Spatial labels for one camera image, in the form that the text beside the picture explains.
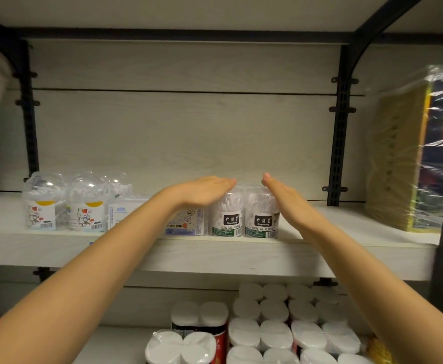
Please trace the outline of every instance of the shelf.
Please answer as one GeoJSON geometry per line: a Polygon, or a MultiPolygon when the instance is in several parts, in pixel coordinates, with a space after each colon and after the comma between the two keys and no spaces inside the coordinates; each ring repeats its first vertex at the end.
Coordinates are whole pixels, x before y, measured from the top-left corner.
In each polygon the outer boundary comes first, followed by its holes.
{"type": "MultiPolygon", "coordinates": [[[[326,207],[331,222],[404,280],[429,280],[438,234],[403,232],[364,213],[362,204],[326,207]]],[[[29,231],[20,194],[0,193],[0,265],[62,267],[102,234],[29,231]]],[[[279,240],[161,235],[140,270],[271,276],[333,277],[322,257],[283,218],[279,240]]]]}
{"type": "Polygon", "coordinates": [[[95,330],[73,364],[139,364],[155,329],[104,327],[95,330]]]}

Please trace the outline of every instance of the black label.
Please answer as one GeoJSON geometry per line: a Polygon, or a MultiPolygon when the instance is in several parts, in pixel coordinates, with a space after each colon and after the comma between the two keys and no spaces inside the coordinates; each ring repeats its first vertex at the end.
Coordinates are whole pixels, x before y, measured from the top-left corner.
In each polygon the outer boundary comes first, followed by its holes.
{"type": "Polygon", "coordinates": [[[255,215],[255,226],[272,227],[272,216],[258,216],[255,215]]]}
{"type": "Polygon", "coordinates": [[[232,226],[238,225],[240,222],[240,214],[225,214],[223,217],[223,225],[232,226]]]}

